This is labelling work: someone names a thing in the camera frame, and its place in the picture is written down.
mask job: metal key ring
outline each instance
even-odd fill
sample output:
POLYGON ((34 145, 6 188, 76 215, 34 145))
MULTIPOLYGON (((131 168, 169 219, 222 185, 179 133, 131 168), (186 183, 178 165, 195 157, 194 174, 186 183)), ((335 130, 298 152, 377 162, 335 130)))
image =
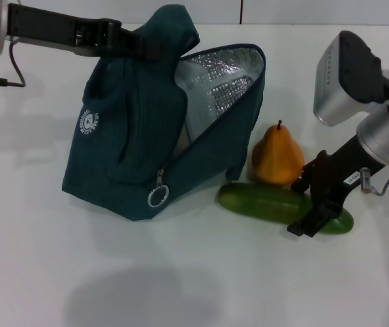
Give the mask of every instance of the metal key ring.
POLYGON ((154 189, 152 192, 150 192, 149 194, 149 197, 147 198, 147 204, 151 207, 151 208, 157 208, 158 206, 161 206, 168 198, 168 195, 170 194, 170 190, 168 189, 168 186, 167 185, 161 185, 161 186, 158 186, 156 189, 154 189), (158 191, 159 189, 165 189, 166 190, 166 194, 165 196, 162 198, 162 200, 154 205, 152 204, 151 200, 152 200, 152 196, 153 194, 155 194, 156 191, 158 191))

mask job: circular logo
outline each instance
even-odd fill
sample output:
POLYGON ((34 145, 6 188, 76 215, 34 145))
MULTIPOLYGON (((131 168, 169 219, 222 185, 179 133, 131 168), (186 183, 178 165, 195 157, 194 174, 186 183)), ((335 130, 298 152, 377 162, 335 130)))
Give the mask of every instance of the circular logo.
POLYGON ((79 121, 80 132, 84 135, 88 135, 95 131, 97 124, 99 123, 99 114, 93 114, 90 110, 86 109, 79 121))

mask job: insulated silver lining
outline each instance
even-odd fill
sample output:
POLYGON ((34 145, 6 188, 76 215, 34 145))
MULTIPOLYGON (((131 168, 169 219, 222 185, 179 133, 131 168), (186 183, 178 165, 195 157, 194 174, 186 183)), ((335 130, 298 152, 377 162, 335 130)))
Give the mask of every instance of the insulated silver lining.
POLYGON ((188 97, 187 131, 193 140, 258 79, 264 61, 255 49, 233 48, 178 64, 175 80, 188 97))

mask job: black clamp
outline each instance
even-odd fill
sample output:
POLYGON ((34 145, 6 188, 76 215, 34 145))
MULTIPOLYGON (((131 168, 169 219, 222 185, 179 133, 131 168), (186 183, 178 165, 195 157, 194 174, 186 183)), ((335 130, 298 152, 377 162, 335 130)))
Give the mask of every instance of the black clamp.
POLYGON ((343 203, 350 190, 336 182, 335 166, 326 151, 303 167, 301 177, 291 185, 297 192, 311 191, 312 209, 299 221, 287 227, 287 231, 297 236, 306 234, 313 237, 331 219, 338 218, 343 203))
POLYGON ((112 19, 85 19, 56 12, 8 5, 7 34, 20 42, 68 50, 86 57, 159 58, 160 45, 121 28, 112 19))
POLYGON ((310 189, 312 209, 301 220, 289 225, 288 232, 313 237, 330 220, 338 218, 345 199, 360 184, 359 171, 362 167, 375 174, 384 165, 362 148, 357 136, 332 155, 322 151, 305 165, 291 189, 300 193, 310 189))

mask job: label sticker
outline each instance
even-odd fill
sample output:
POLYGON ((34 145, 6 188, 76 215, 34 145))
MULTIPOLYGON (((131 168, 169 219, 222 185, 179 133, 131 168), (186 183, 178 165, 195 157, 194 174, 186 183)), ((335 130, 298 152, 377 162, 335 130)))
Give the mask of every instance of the label sticker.
POLYGON ((360 180, 360 173, 359 172, 354 172, 353 174, 351 174, 348 178, 346 178, 344 180, 344 183, 348 184, 348 185, 351 185, 353 183, 355 183, 356 181, 359 181, 360 180))

